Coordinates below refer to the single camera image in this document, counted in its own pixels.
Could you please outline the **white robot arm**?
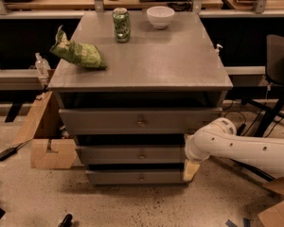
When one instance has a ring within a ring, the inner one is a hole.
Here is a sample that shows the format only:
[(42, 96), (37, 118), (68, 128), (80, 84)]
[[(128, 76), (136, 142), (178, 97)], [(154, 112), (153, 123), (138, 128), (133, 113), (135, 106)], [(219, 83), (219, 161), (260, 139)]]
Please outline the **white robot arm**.
[(224, 117), (186, 134), (185, 153), (191, 162), (218, 156), (284, 177), (284, 139), (238, 136), (236, 126)]

